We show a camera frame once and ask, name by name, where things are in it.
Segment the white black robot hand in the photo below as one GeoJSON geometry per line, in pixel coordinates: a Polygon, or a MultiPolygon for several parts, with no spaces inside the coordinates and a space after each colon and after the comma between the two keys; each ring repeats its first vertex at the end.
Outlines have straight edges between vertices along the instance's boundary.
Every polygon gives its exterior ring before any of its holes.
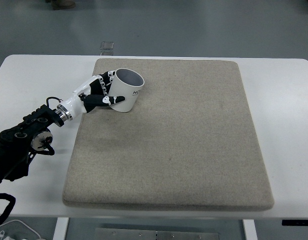
{"type": "Polygon", "coordinates": [[[61,117],[76,118],[96,107],[108,107],[125,101],[124,96],[108,96],[116,71],[93,75],[82,83],[67,100],[61,101],[61,117]]]}

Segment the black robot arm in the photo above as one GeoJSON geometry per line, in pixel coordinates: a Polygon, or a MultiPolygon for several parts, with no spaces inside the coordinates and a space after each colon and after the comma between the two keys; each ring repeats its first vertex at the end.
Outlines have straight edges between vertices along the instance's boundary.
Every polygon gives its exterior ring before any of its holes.
{"type": "Polygon", "coordinates": [[[61,127],[65,121],[89,113],[96,107],[108,107],[125,100],[124,96],[110,96],[116,71],[94,75],[73,91],[67,100],[59,100],[55,109],[46,103],[23,117],[18,125],[0,133],[0,184],[25,177],[35,155],[54,155],[53,136],[48,127],[61,127]]]}

